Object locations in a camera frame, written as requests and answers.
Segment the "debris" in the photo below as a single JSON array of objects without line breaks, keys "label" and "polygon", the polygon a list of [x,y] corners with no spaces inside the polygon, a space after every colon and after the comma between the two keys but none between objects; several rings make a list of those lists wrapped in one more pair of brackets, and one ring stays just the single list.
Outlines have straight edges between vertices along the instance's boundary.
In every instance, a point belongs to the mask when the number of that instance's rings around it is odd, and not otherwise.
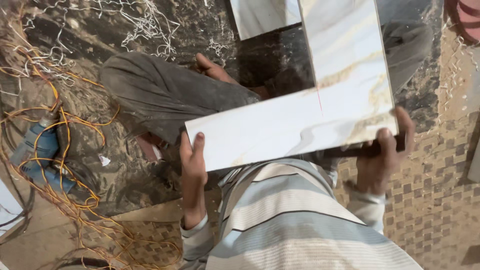
[{"label": "debris", "polygon": [[100,162],[102,163],[102,166],[103,166],[103,167],[105,167],[105,166],[107,166],[107,165],[110,164],[110,161],[111,161],[111,160],[109,160],[108,158],[103,157],[103,156],[100,156],[100,155],[98,155],[98,158],[100,159]]},{"label": "debris", "polygon": [[208,46],[207,50],[214,49],[215,54],[217,56],[220,56],[220,50],[223,49],[223,48],[228,48],[228,46],[227,45],[221,45],[220,43],[216,43],[215,41],[213,41],[213,37],[212,37],[210,39],[210,45]]}]

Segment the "man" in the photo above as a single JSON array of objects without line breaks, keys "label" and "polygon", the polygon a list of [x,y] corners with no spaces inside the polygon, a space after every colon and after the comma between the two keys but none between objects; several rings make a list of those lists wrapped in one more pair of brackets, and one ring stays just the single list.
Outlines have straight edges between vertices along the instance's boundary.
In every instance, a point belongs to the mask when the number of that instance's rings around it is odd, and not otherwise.
[{"label": "man", "polygon": [[[397,91],[428,55],[432,31],[392,23],[383,32],[392,89]],[[102,80],[151,132],[173,143],[185,121],[260,99],[203,55],[196,58],[207,76],[156,57],[126,53],[107,61]],[[296,76],[311,76],[308,66],[299,67]],[[284,89],[285,77],[256,90]],[[208,175],[203,148],[208,138],[197,134],[192,147],[182,133],[182,269],[421,269],[382,233],[388,180],[414,145],[413,121],[401,107],[395,114],[407,135],[406,151],[397,153],[390,131],[380,130],[381,155],[358,158],[358,179],[349,189],[347,208],[333,195],[335,164],[322,168],[318,159],[280,159],[230,171],[219,183],[223,199],[216,246],[204,201]]]}]

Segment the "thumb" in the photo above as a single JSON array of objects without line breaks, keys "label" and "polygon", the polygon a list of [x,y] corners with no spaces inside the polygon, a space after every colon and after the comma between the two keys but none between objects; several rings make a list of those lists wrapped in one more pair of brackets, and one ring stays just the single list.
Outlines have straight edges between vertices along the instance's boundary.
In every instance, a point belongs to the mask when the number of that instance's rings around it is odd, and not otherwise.
[{"label": "thumb", "polygon": [[195,142],[193,143],[193,154],[195,156],[204,157],[204,146],[205,146],[205,134],[199,132],[195,137]]},{"label": "thumb", "polygon": [[190,144],[190,139],[188,138],[187,133],[184,131],[181,134],[181,143],[180,143],[180,158],[181,160],[188,160],[192,155],[192,145]]},{"label": "thumb", "polygon": [[202,69],[210,69],[216,67],[215,63],[211,62],[201,53],[197,53],[195,58],[197,59],[197,65]]},{"label": "thumb", "polygon": [[382,150],[382,156],[392,158],[396,154],[396,140],[388,128],[378,131],[378,143]]}]

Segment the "ceramic tile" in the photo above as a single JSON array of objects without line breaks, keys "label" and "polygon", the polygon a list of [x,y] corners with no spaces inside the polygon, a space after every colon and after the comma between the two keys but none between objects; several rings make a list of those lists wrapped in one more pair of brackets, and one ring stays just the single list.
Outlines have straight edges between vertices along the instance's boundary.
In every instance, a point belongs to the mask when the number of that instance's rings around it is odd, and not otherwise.
[{"label": "ceramic tile", "polygon": [[[22,207],[18,204],[17,200],[13,197],[3,181],[0,179],[0,224],[12,220],[21,212]],[[22,221],[22,219],[23,218],[19,218],[16,221],[0,228],[0,236],[2,236],[7,230],[13,228],[13,226]]]},{"label": "ceramic tile", "polygon": [[301,22],[297,0],[230,0],[240,39]]},{"label": "ceramic tile", "polygon": [[207,171],[398,133],[374,0],[300,5],[316,87],[186,122]]}]

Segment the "striped shirt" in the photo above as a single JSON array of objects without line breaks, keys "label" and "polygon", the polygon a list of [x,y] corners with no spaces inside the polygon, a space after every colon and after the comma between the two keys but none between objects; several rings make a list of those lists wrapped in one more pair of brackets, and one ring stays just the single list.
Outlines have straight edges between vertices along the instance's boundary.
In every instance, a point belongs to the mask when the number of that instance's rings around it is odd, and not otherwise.
[{"label": "striped shirt", "polygon": [[208,216],[180,227],[181,269],[421,269],[383,236],[386,199],[350,191],[335,199],[336,175],[281,159],[231,171],[220,183],[220,242]]}]

